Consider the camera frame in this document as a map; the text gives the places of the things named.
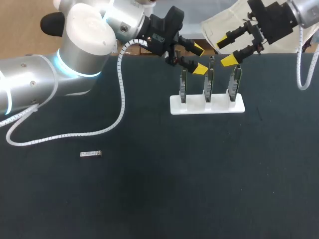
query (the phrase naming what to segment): black table surface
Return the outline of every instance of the black table surface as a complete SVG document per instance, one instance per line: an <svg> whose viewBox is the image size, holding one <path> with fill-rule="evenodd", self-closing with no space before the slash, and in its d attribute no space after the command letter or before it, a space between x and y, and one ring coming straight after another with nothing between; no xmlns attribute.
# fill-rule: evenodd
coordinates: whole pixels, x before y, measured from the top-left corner
<svg viewBox="0 0 319 239"><path fill-rule="evenodd" d="M91 92L52 100L13 139L112 124L116 60ZM319 71L302 92L295 54L252 56L242 68L243 114L172 116L180 68L125 56L127 107L113 131L17 148L1 128L0 238L318 238ZM230 73L217 60L215 93L226 91ZM189 94L201 93L203 77L188 83ZM94 150L103 157L79 157Z"/></svg>

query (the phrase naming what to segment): beige cloth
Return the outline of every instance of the beige cloth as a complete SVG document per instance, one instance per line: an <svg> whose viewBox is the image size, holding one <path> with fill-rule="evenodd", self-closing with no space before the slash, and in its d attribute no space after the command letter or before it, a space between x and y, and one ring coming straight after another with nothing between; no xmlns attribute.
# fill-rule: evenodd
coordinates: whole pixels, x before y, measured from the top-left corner
<svg viewBox="0 0 319 239"><path fill-rule="evenodd" d="M263 0L265 6L274 3L275 0ZM278 0L279 4L283 4L285 0ZM252 45L253 36L245 33L236 39L236 42L230 44L223 49L218 49L216 43L225 36L228 31L233 31L243 26L244 20L247 19L247 13L251 12L247 0L238 0L229 9L220 12L216 16L202 22L202 32L206 40L220 53L230 54L235 50L241 50L247 45ZM319 29L316 24L304 30L304 43ZM294 53L297 52L299 45L299 28L295 27L294 32L283 39L269 45L264 45L263 53Z"/></svg>

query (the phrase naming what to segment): robotic arm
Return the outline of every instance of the robotic arm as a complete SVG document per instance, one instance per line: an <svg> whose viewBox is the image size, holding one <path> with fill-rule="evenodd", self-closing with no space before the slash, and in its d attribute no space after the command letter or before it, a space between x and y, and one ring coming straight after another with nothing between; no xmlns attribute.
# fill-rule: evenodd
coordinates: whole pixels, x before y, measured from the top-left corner
<svg viewBox="0 0 319 239"><path fill-rule="evenodd" d="M180 64L194 74L207 67L178 57L175 45L202 55L194 41L179 36L184 12L172 7L165 18L144 15L134 0L54 0L60 11L45 16L42 30L61 36L60 49L50 55L27 55L0 60L0 114L6 115L32 105L42 105L54 96L81 95L94 86L111 54L116 39L126 43L142 39L141 47Z"/></svg>
<svg viewBox="0 0 319 239"><path fill-rule="evenodd" d="M248 4L252 10L248 18L257 23L245 22L243 27L227 32L217 45L221 49L234 43L245 32L253 35L253 44L224 58L224 66L240 64L254 52L261 53L264 41L273 44L291 34L298 25L308 28L319 22L319 0L288 0L282 5L275 2L267 7L261 0L248 0Z"/></svg>
<svg viewBox="0 0 319 239"><path fill-rule="evenodd" d="M172 66L179 64L192 74L204 75L207 72L208 68L198 62L187 61L184 57L176 55L177 44L198 56L204 53L204 49L193 40L179 35L183 27L184 12L175 6L162 19L153 14L150 17L145 16L143 5L135 0L54 0L54 5L60 12L51 13L42 19L43 32L48 35L62 36L64 19L77 3L85 3L98 9L119 41L126 43L136 38L145 40L148 46L141 45L141 47L153 54L163 56L168 52L166 63Z"/></svg>

